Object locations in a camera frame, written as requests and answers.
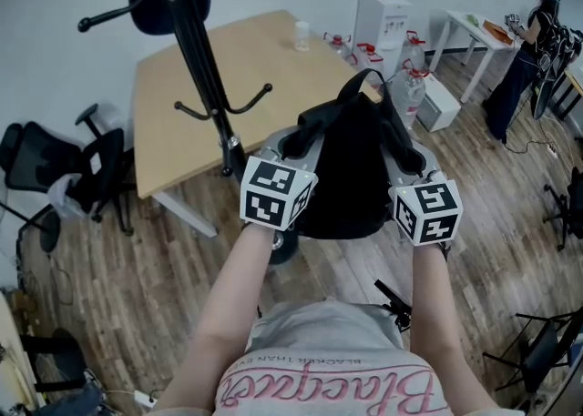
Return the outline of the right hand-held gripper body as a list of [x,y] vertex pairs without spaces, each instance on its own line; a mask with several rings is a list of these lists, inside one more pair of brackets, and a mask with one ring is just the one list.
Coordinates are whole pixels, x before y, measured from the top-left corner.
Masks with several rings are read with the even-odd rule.
[[456,183],[441,170],[409,186],[392,187],[392,220],[414,247],[436,244],[447,258],[464,207]]

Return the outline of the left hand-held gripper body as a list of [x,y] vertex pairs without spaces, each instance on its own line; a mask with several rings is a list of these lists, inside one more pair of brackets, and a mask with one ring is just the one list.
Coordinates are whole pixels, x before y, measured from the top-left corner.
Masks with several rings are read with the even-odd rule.
[[249,157],[240,185],[240,218],[284,231],[304,211],[315,186],[316,173],[299,169],[299,159]]

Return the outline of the black mesh office chair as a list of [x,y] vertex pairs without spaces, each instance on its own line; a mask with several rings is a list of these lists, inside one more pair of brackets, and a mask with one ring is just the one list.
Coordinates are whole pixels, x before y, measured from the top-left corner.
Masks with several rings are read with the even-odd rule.
[[68,173],[79,173],[81,179],[68,195],[77,200],[91,219],[99,223],[101,212],[111,203],[122,233],[132,236],[127,193],[137,188],[126,181],[134,165],[134,153],[125,149],[125,133],[121,127],[100,131],[93,120],[98,110],[94,104],[84,110],[75,124],[86,125],[94,139],[80,147],[51,135],[36,122],[9,126],[0,141],[0,168],[5,172],[5,186],[12,190],[47,194],[50,186]]

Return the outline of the white board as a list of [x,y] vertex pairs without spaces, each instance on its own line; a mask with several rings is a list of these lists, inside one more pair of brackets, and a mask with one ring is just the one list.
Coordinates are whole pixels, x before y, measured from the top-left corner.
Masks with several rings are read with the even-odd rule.
[[23,403],[30,411],[46,405],[36,390],[36,376],[24,350],[15,318],[0,291],[0,410]]

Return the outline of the person's grey printed shirt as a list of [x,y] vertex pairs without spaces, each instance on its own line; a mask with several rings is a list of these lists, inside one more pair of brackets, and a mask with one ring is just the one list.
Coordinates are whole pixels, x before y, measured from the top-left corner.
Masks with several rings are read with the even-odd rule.
[[434,370],[403,350],[254,351],[215,404],[216,416],[451,416]]

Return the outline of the black stool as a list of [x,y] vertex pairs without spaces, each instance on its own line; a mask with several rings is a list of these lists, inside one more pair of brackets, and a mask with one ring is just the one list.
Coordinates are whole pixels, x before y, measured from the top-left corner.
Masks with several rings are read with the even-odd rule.
[[83,388],[87,364],[79,343],[68,330],[57,328],[50,337],[24,333],[17,337],[24,357],[24,375],[41,406],[49,403],[52,393]]

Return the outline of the white water dispenser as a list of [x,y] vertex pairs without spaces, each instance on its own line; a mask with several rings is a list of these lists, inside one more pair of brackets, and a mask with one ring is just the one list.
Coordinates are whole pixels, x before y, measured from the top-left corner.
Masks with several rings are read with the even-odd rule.
[[406,0],[358,0],[353,45],[372,45],[385,61],[397,59],[412,12]]

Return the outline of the white desk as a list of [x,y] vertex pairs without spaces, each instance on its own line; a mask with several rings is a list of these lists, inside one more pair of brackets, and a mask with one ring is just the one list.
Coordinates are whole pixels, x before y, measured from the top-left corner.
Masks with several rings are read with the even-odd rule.
[[475,91],[476,86],[482,79],[483,74],[489,67],[495,53],[508,51],[515,53],[522,44],[522,41],[517,36],[508,35],[510,38],[510,43],[507,44],[500,40],[497,40],[491,33],[489,33],[484,27],[485,18],[481,15],[473,15],[477,21],[477,25],[473,25],[468,20],[468,14],[462,12],[456,12],[451,10],[446,10],[445,23],[443,25],[441,35],[437,41],[435,51],[431,63],[429,64],[429,70],[433,73],[441,59],[444,52],[445,45],[449,41],[451,34],[456,27],[461,28],[470,36],[470,45],[465,49],[465,56],[463,59],[463,64],[466,65],[470,59],[470,56],[474,53],[474,50],[478,44],[484,45],[486,47],[486,52],[482,58],[477,70],[473,74],[468,86],[466,87],[464,93],[461,95],[460,102],[465,104],[468,99],[472,96]]

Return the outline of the white square box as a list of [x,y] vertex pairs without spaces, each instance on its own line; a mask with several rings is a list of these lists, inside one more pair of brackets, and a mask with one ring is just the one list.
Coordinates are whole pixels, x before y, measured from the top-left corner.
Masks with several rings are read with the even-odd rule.
[[452,93],[433,75],[424,79],[425,95],[416,118],[430,133],[449,127],[461,107]]

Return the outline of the black coat rack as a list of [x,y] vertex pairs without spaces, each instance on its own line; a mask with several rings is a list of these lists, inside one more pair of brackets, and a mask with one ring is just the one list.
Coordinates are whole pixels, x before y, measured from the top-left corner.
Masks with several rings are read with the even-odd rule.
[[[137,0],[125,7],[100,15],[82,18],[79,32],[101,25],[125,14],[130,14],[143,0]],[[228,115],[240,115],[251,110],[269,92],[272,85],[267,83],[262,90],[244,107],[233,108],[227,98],[220,72],[210,45],[210,39],[195,0],[164,0],[171,14],[174,35],[188,67],[192,80],[206,112],[201,114],[176,102],[174,107],[199,121],[212,120],[217,128],[222,151],[222,174],[242,181],[247,158],[240,139],[235,135]]]

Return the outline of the person's left forearm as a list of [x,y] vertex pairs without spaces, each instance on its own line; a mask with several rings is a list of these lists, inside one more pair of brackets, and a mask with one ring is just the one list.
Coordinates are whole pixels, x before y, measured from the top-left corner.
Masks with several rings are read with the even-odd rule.
[[184,361],[158,397],[155,415],[214,411],[223,374],[246,349],[273,239],[271,228],[250,224],[242,230],[210,289]]

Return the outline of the person's grey trousers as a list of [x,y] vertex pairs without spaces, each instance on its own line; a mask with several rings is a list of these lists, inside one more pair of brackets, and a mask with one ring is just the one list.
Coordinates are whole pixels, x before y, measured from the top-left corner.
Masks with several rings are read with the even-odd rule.
[[276,304],[253,325],[246,351],[401,350],[403,347],[394,315],[383,307],[325,299]]

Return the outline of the clear plastic bag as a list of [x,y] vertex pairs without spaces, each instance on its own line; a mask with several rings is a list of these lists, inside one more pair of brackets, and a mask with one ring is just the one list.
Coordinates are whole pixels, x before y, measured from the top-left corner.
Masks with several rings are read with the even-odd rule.
[[83,218],[86,215],[81,204],[67,193],[68,190],[75,188],[81,177],[79,173],[65,174],[47,191],[49,203],[61,219]]

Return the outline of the orange flat box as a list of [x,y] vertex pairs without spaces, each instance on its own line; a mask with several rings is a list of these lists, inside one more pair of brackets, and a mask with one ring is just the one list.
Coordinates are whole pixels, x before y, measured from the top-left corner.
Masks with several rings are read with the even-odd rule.
[[514,44],[514,40],[509,36],[507,31],[502,26],[496,25],[488,20],[485,20],[482,24],[482,27],[486,32],[488,32],[488,34],[490,34],[497,41],[508,46]]

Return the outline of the black folding stand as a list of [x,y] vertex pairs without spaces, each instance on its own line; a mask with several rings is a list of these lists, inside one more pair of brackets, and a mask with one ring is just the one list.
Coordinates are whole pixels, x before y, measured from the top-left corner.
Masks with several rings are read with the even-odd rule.
[[541,400],[538,391],[553,370],[566,367],[563,359],[576,342],[583,326],[583,306],[579,309],[551,317],[516,313],[516,318],[527,320],[506,350],[496,356],[483,352],[486,359],[515,370],[512,378],[495,388],[500,392],[522,383],[530,408]]

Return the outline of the person's right forearm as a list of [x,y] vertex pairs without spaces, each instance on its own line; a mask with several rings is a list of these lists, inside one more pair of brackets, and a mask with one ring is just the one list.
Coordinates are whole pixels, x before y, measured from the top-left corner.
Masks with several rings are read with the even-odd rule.
[[447,263],[436,244],[413,251],[410,348],[435,371],[455,416],[498,407],[465,360]]

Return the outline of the black backpack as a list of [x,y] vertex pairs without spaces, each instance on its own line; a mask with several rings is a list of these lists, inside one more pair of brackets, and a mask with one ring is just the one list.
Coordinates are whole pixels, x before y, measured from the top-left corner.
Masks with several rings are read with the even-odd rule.
[[306,209],[293,223],[301,236],[357,239],[376,233],[389,220],[389,154],[404,173],[421,175],[422,154],[396,113],[388,91],[375,103],[360,88],[372,73],[353,76],[338,96],[302,112],[298,130],[282,146],[285,157],[302,157],[321,138],[315,173],[319,179]]

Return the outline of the blue jeans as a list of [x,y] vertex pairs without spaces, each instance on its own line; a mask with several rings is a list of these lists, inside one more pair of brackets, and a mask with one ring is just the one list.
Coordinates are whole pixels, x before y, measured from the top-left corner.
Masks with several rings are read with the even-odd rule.
[[39,416],[99,416],[104,403],[103,391],[93,383],[87,383],[81,392],[66,396],[41,408]]

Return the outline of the clear plastic cup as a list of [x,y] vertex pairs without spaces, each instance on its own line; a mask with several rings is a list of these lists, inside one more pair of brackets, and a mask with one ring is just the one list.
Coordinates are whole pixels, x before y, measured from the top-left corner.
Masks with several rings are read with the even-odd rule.
[[310,49],[310,25],[305,21],[297,21],[294,25],[294,36],[294,49],[298,52],[307,52]]

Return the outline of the light wooden table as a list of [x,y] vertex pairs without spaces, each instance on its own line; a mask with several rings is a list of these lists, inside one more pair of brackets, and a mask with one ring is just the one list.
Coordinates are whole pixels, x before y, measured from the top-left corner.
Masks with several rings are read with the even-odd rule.
[[[210,43],[230,103],[246,105],[267,83],[273,90],[252,110],[229,117],[245,149],[294,125],[298,115],[337,97],[355,70],[319,37],[306,52],[294,49],[296,20],[281,10],[210,30]],[[138,194],[153,197],[203,235],[217,230],[174,187],[217,166],[219,134],[211,121],[175,109],[177,101],[203,108],[178,46],[140,61],[133,91]]]

